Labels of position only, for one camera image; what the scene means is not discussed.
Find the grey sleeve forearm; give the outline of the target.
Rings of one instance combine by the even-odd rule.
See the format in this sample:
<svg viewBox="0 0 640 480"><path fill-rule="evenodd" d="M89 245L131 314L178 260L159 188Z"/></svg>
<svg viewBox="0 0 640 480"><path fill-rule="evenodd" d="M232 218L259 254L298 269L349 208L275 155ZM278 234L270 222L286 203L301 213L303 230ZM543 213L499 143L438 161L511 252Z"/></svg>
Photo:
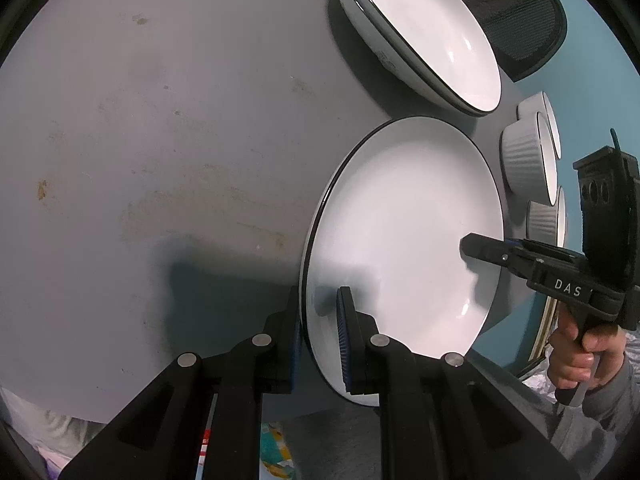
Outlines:
<svg viewBox="0 0 640 480"><path fill-rule="evenodd" d="M625 348L618 374L607 385L588 389L580 408L567 408L550 440L579 478L593 479L613 457L638 416L639 385Z"/></svg>

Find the person's right hand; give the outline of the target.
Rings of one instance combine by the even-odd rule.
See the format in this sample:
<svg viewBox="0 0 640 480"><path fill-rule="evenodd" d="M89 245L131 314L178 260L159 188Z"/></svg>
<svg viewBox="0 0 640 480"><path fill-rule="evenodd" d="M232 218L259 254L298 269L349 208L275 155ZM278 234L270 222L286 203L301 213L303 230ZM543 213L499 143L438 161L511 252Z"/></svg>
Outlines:
<svg viewBox="0 0 640 480"><path fill-rule="evenodd" d="M565 304L559 304L558 326L550 339L548 376L555 388L589 389L607 385L625 361L626 334L617 325L602 325L579 335L577 322Z"/></svg>

